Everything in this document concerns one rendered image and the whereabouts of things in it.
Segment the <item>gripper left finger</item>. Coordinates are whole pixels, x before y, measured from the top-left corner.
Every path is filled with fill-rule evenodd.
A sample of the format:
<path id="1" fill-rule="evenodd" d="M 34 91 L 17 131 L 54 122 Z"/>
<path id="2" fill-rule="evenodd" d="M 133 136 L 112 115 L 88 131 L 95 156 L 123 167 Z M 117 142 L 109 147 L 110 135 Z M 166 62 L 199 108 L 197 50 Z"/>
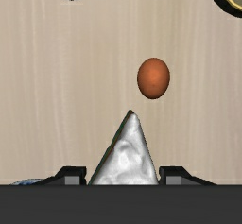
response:
<path id="1" fill-rule="evenodd" d="M 85 185 L 85 166 L 64 166 L 52 177 L 40 181 L 40 185 Z"/>

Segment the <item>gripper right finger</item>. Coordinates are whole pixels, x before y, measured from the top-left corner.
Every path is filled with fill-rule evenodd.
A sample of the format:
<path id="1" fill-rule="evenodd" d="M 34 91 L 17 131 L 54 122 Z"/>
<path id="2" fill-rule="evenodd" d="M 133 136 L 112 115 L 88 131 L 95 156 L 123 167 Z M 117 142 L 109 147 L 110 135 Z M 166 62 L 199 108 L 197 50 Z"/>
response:
<path id="1" fill-rule="evenodd" d="M 190 175 L 182 166 L 160 166 L 160 185 L 213 185 L 212 182 Z"/>

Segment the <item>white cake wedge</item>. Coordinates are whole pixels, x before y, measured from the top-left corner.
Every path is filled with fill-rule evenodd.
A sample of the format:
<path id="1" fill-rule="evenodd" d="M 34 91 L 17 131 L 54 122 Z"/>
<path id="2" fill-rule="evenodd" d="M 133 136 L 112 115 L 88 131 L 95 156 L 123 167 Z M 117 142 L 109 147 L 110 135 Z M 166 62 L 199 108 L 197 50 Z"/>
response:
<path id="1" fill-rule="evenodd" d="M 157 185 L 140 120 L 129 110 L 101 158 L 89 185 Z"/>

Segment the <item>blue and white object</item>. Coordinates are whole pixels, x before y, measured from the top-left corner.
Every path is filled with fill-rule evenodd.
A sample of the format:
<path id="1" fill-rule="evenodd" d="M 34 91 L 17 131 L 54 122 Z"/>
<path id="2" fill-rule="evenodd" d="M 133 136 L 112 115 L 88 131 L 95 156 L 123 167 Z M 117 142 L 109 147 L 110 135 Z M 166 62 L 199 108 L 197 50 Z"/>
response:
<path id="1" fill-rule="evenodd" d="M 20 181 L 15 181 L 11 183 L 10 185 L 31 185 L 33 183 L 39 182 L 42 179 L 26 179 L 26 180 L 20 180 Z"/>

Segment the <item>orange egg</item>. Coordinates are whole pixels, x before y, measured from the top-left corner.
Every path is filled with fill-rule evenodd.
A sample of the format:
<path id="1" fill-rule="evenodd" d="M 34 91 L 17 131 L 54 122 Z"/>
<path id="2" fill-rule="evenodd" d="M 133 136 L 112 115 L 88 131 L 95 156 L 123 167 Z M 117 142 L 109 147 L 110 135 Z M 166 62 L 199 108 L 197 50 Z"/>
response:
<path id="1" fill-rule="evenodd" d="M 138 88 L 141 94 L 148 99 L 160 98 L 167 90 L 169 82 L 169 69 L 160 59 L 147 59 L 138 70 Z"/>

